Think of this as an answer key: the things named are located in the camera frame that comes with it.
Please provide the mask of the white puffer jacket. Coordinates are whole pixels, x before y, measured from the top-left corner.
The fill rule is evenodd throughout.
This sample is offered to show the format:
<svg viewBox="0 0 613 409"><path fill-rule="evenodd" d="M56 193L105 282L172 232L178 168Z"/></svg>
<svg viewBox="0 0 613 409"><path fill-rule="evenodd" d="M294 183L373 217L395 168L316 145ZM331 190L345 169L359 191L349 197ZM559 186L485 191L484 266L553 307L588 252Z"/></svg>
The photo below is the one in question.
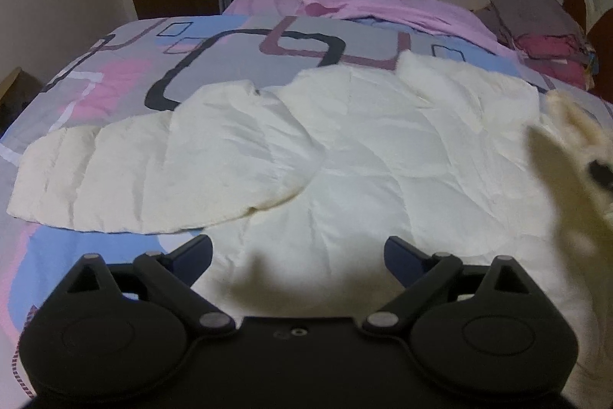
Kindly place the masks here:
<svg viewBox="0 0 613 409"><path fill-rule="evenodd" d="M607 135L568 97L410 52L288 85L200 88L172 111L72 126L27 147L7 211L96 233L213 242L195 290L237 318L362 317L398 291L397 236L469 264L515 258L579 340L565 394L612 404L612 198L587 165Z"/></svg>

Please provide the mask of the stack of folded clothes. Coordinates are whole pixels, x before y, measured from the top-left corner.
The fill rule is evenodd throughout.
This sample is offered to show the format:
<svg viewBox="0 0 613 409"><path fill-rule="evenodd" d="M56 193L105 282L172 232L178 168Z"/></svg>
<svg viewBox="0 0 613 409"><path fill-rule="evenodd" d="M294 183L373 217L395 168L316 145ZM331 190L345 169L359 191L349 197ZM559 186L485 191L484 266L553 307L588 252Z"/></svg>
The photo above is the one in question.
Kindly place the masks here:
<svg viewBox="0 0 613 409"><path fill-rule="evenodd" d="M489 0L474 15L529 69L582 90L594 87L597 53L557 0Z"/></svg>

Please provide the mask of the red and white headboard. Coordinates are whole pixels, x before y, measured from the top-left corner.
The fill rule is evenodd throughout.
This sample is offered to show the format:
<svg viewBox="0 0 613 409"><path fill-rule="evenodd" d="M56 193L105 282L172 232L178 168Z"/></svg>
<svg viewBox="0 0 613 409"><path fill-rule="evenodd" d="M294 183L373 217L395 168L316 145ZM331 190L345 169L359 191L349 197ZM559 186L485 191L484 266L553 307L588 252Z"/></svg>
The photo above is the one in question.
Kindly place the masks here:
<svg viewBox="0 0 613 409"><path fill-rule="evenodd" d="M604 101L612 103L612 9L607 9L597 17L592 25L588 25L586 0L563 0L562 7L581 27L595 54L594 62L591 64L592 84L590 92Z"/></svg>

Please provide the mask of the patterned grey bed sheet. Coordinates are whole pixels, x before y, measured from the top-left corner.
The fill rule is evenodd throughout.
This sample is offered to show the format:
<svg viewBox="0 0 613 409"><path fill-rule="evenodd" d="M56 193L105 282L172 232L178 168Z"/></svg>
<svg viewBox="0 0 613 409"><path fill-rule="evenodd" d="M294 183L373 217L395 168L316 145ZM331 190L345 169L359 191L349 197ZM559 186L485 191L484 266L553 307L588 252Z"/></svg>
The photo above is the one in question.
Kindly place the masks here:
<svg viewBox="0 0 613 409"><path fill-rule="evenodd" d="M133 22L104 37L50 82L1 138L1 404L27 393L16 349L34 311L85 253L110 263L171 251L197 233L79 232L28 222L7 211L21 158L39 138L72 126L108 126L172 111L200 88L247 81L258 90L290 84L327 66L393 71L402 54L461 62L520 79L544 97L554 81L513 58L455 36L404 26L293 16L198 16Z"/></svg>

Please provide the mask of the wooden bedside furniture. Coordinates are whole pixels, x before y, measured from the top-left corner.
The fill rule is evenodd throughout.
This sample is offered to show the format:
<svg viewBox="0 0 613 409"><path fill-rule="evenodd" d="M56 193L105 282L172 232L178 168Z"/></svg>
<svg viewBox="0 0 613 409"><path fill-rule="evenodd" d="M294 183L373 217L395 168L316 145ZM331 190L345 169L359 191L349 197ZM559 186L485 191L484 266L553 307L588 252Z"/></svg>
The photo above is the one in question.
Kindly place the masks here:
<svg viewBox="0 0 613 409"><path fill-rule="evenodd" d="M1 81L0 133L4 134L16 118L27 108L43 84L20 67L13 69Z"/></svg>

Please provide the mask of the pink blanket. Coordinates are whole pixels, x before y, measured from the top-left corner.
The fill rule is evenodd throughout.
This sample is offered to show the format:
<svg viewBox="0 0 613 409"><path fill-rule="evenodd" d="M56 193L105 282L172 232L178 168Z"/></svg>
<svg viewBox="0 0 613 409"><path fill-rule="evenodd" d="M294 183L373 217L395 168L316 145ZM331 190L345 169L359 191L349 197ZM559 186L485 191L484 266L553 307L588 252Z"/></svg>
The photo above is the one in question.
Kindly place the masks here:
<svg viewBox="0 0 613 409"><path fill-rule="evenodd" d="M313 16L334 20L374 18L430 35L457 36L502 57L515 53L469 10L439 0L234 0L227 15Z"/></svg>

